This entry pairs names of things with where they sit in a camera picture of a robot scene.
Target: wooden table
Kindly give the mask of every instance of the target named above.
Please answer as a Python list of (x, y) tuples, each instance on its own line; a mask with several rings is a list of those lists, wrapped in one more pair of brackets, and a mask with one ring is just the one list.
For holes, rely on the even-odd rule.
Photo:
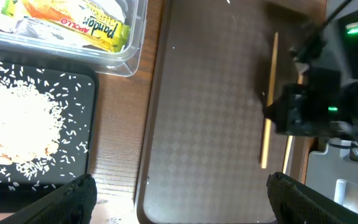
[[(98, 187), (91, 223), (136, 223), (134, 192), (164, 0), (149, 0), (138, 72), (99, 75), (100, 90), (90, 172)], [(11, 215), (0, 214), (0, 220)]]

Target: plastic packaging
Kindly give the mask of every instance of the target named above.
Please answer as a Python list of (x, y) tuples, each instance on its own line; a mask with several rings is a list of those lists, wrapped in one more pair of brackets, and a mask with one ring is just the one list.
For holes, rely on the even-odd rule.
[(0, 31), (0, 49), (53, 56), (59, 60), (84, 63), (98, 73), (131, 76), (140, 60), (144, 41), (147, 0), (116, 0), (124, 13), (124, 23), (130, 27), (126, 48), (118, 53), (69, 45), (62, 41), (47, 41)]

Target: black tray with rice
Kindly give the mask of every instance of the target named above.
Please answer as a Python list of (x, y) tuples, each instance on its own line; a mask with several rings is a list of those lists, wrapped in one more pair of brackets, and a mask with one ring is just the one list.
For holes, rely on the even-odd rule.
[(0, 51), (0, 212), (88, 173), (98, 89), (82, 65)]

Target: metal tray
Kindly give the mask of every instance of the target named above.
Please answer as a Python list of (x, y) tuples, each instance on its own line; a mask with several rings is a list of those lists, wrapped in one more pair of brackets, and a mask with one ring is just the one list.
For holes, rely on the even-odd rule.
[[(70, 143), (59, 144), (58, 152), (52, 156), (54, 160), (46, 162), (50, 168), (48, 172), (44, 175), (38, 172), (36, 177), (28, 179), (16, 170), (15, 163), (10, 166), (0, 165), (0, 170), (6, 169), (0, 172), (0, 212), (15, 212), (76, 177), (88, 173), (88, 149), (91, 149), (92, 144), (99, 81), (92, 70), (67, 61), (34, 58), (31, 55), (12, 52), (0, 52), (0, 59), (0, 67), (10, 70), (6, 73), (1, 71), (0, 80), (4, 77), (10, 78), (13, 83), (13, 80), (27, 81), (28, 78), (33, 78), (39, 92), (45, 93), (53, 88), (51, 94), (55, 101), (61, 101), (63, 106), (68, 105), (62, 112), (66, 120), (65, 127), (60, 131), (60, 140), (66, 139)], [(28, 65), (33, 64), (32, 61), (39, 63), (38, 66)]]
[(268, 166), (261, 169), (261, 93), (276, 31), (276, 95), (296, 83), (288, 44), (298, 43), (300, 32), (288, 21), (297, 20), (288, 11), (269, 11), (266, 1), (166, 4), (137, 183), (138, 220), (271, 222), (266, 181), (282, 169), (287, 137), (272, 131)]

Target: black tray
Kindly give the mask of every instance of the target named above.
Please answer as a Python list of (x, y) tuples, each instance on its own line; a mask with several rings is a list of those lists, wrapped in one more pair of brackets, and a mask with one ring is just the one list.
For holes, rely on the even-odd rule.
[[(66, 100), (68, 103), (68, 108), (62, 112), (62, 116), (66, 118), (64, 125), (67, 128), (60, 131), (60, 140), (67, 139), (70, 143), (60, 143), (59, 151), (53, 155), (55, 162), (53, 160), (47, 162), (50, 168), (48, 172), (44, 175), (39, 172), (36, 177), (33, 176), (28, 180), (23, 174), (16, 171), (15, 164), (10, 166), (0, 165), (1, 169), (3, 167), (7, 169), (6, 174), (10, 173), (10, 182), (8, 182), (8, 177), (0, 174), (0, 212), (15, 212), (72, 181), (75, 177), (88, 173), (89, 149), (91, 149), (93, 137), (93, 121), (96, 114), (99, 81), (94, 71), (67, 60), (0, 51), (0, 62), (3, 63), (0, 66), (10, 69), (7, 73), (0, 72), (1, 80), (3, 77), (7, 77), (11, 81), (13, 79), (27, 81), (27, 76), (29, 76), (35, 80), (35, 86), (39, 92), (44, 93), (54, 88), (55, 90), (51, 94), (55, 97), (55, 101), (61, 101), (63, 106), (66, 105)], [(9, 76), (12, 64), (15, 64), (15, 78)], [(45, 80), (48, 81), (49, 86), (45, 86)], [(71, 130), (75, 130), (76, 135), (71, 133)], [(62, 158), (63, 155), (69, 158), (70, 163)], [(14, 187), (13, 182), (19, 184), (18, 187), (15, 187), (15, 190), (8, 187)]]

